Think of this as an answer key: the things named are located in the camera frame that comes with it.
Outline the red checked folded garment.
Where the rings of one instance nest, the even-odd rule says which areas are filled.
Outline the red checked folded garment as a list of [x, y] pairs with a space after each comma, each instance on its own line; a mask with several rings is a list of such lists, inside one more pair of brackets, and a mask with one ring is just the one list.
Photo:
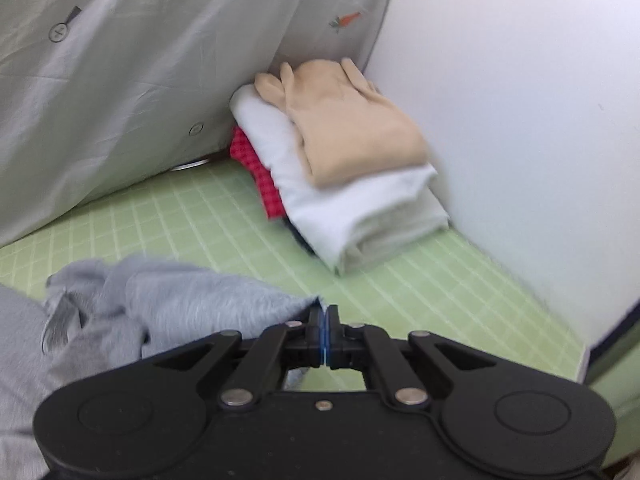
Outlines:
[[253, 178], [267, 219], [284, 218], [286, 216], [285, 208], [270, 171], [262, 164], [250, 143], [250, 139], [239, 126], [234, 126], [232, 130], [230, 156]]

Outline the grey sweatpants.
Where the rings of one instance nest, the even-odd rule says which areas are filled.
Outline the grey sweatpants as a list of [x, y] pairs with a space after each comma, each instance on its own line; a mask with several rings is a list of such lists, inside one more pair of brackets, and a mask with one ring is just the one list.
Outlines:
[[48, 278], [43, 302], [2, 287], [2, 478], [46, 473], [32, 418], [56, 389], [221, 330], [257, 337], [301, 318], [316, 300], [254, 278], [142, 255], [64, 266]]

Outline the grey fabric storage bag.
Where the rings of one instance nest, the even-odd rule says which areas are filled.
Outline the grey fabric storage bag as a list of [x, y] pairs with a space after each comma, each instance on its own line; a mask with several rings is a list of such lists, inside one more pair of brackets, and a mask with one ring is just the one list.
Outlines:
[[390, 0], [1, 0], [1, 240], [222, 150], [235, 89], [365, 66]]

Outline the dark navy folded garment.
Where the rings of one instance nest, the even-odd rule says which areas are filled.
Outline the dark navy folded garment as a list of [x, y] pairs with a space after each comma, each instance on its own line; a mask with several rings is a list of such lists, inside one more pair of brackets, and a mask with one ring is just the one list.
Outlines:
[[305, 237], [303, 237], [302, 234], [300, 234], [299, 230], [296, 228], [296, 226], [294, 226], [294, 224], [291, 222], [291, 220], [288, 217], [283, 217], [282, 218], [282, 223], [285, 227], [285, 229], [288, 230], [288, 232], [292, 235], [292, 237], [294, 238], [294, 240], [296, 241], [297, 245], [302, 248], [307, 255], [310, 255], [311, 258], [316, 258], [317, 255], [314, 252], [314, 248], [312, 248], [308, 242], [305, 240]]

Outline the green grid cutting mat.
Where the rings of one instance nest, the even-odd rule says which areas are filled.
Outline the green grid cutting mat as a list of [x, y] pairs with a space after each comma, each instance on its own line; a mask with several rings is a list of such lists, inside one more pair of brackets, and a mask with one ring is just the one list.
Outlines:
[[337, 276], [266, 220], [235, 162], [163, 174], [64, 214], [1, 252], [1, 474], [32, 479], [44, 463], [29, 433], [49, 390], [39, 347], [47, 277], [88, 257], [137, 252], [243, 274], [297, 296], [335, 302], [349, 321], [394, 336], [429, 327], [566, 379], [587, 348], [556, 316], [453, 230], [437, 231], [383, 263]]

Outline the beige folded garment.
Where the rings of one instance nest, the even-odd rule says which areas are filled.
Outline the beige folded garment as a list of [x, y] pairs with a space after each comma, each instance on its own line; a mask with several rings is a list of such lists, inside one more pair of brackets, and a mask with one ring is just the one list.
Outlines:
[[284, 63], [278, 76], [257, 74], [254, 88], [292, 122], [300, 161], [318, 188], [427, 163], [419, 127], [349, 58]]

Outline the white folded garment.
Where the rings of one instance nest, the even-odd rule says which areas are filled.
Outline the white folded garment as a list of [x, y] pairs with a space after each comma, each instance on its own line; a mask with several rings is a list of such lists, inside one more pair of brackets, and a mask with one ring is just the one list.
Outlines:
[[449, 216], [430, 189], [437, 176], [432, 165], [316, 188], [306, 178], [285, 114], [251, 84], [234, 92], [230, 110], [269, 170], [288, 220], [332, 272], [377, 262], [448, 226]]

